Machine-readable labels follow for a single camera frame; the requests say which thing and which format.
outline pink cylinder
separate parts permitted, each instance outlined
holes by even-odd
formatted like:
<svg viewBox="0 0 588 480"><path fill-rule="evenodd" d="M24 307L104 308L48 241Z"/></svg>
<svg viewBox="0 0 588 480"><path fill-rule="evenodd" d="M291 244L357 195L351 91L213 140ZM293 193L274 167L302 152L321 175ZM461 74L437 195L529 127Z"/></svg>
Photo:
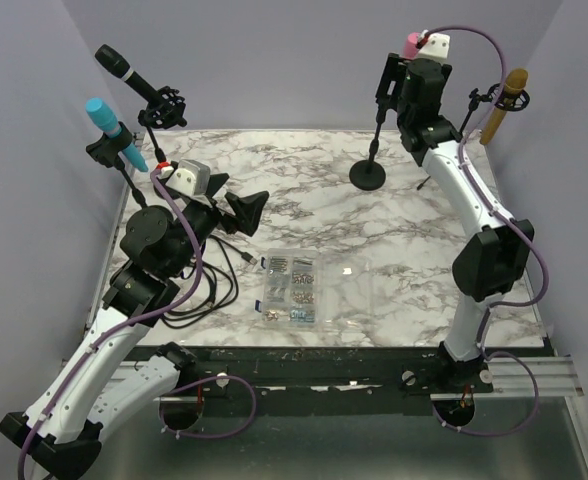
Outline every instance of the pink cylinder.
<svg viewBox="0 0 588 480"><path fill-rule="evenodd" d="M405 47L403 48L403 58L414 58L418 53L416 42L418 42L418 32L410 33L405 40Z"/></svg>

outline clear plastic case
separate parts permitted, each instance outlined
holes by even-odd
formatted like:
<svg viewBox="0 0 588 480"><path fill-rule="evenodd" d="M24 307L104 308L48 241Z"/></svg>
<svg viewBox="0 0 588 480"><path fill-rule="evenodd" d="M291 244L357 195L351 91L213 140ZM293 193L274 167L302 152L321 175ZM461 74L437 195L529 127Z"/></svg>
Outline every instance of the clear plastic case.
<svg viewBox="0 0 588 480"><path fill-rule="evenodd" d="M367 259L311 250L271 249L260 311L274 328L334 330L371 318Z"/></svg>

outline gray wall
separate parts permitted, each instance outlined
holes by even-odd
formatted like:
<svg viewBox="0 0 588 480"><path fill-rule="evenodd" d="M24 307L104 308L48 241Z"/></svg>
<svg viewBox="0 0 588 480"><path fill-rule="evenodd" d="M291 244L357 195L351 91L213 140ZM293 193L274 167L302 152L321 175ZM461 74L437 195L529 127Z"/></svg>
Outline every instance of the gray wall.
<svg viewBox="0 0 588 480"><path fill-rule="evenodd" d="M92 51L119 50L157 88L187 99L192 128L374 128L390 51L415 30L490 31L527 63L561 0L64 0ZM474 87L498 79L490 46L455 33L444 113L459 123ZM143 101L106 74L131 127ZM389 115L388 127L395 123Z"/></svg>
<svg viewBox="0 0 588 480"><path fill-rule="evenodd" d="M552 282L541 314L588 402L588 2L563 3L528 69L531 106L508 114L490 160L507 205L534 223Z"/></svg>
<svg viewBox="0 0 588 480"><path fill-rule="evenodd" d="M110 101L59 0L0 2L0 420L33 402L81 338L122 183L84 147ZM18 449L0 434L0 480Z"/></svg>

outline marble table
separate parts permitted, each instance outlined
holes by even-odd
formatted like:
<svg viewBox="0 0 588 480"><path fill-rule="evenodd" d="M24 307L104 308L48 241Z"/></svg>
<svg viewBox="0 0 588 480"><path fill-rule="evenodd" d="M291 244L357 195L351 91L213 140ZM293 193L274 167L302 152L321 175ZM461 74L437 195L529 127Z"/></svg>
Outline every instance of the marble table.
<svg viewBox="0 0 588 480"><path fill-rule="evenodd" d="M348 180L352 164L367 154L371 132L214 130L157 136L169 159L199 160L213 173L228 173L230 180L218 196L226 190L239 196L270 192L254 237L234 235L225 237L228 241L257 257L269 248L365 257L372 275L373 310L370 318L349 328L275 328L254 311L254 301L262 298L262 271L230 251L240 284L236 303L184 330L170 330L159 322L141 345L175 341L212 346L436 346L445 338L458 300L450 267L465 244L463 231L435 182L416 190L425 173L403 150L397 132L381 134L378 159L387 181L375 192L357 190ZM147 136L142 152L153 167ZM476 137L468 154L494 185ZM163 204L152 193L148 174L137 172L134 180L149 203ZM124 221L137 208L130 198L110 274L126 260L118 242ZM226 269L214 242L208 244L205 260ZM183 283L185 291L189 281ZM203 282L194 302L186 306L206 293ZM529 298L524 281L508 298ZM493 316L487 345L540 346L542 333L532 308L502 308Z"/></svg>

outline round black base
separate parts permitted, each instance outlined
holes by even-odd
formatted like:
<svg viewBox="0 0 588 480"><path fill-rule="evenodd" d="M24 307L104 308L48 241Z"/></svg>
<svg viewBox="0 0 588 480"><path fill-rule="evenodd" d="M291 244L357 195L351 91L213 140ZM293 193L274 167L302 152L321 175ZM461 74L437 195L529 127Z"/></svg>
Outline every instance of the round black base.
<svg viewBox="0 0 588 480"><path fill-rule="evenodd" d="M352 165L350 182L356 188L370 192L381 188L385 183L385 169L379 163L374 162L372 170L368 172L368 164L368 160L361 160Z"/></svg>

